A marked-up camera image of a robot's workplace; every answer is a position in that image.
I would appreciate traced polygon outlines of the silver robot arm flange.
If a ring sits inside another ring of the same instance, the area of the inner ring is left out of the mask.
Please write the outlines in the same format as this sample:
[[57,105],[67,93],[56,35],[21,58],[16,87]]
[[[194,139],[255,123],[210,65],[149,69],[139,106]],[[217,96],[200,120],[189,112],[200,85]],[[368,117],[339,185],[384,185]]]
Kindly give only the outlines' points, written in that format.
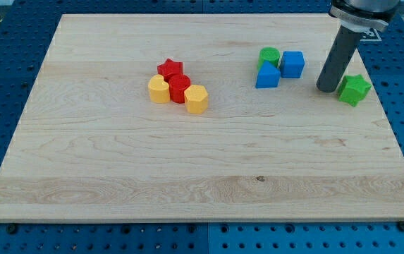
[[329,13],[353,32],[384,32],[396,14],[399,0],[331,0]]

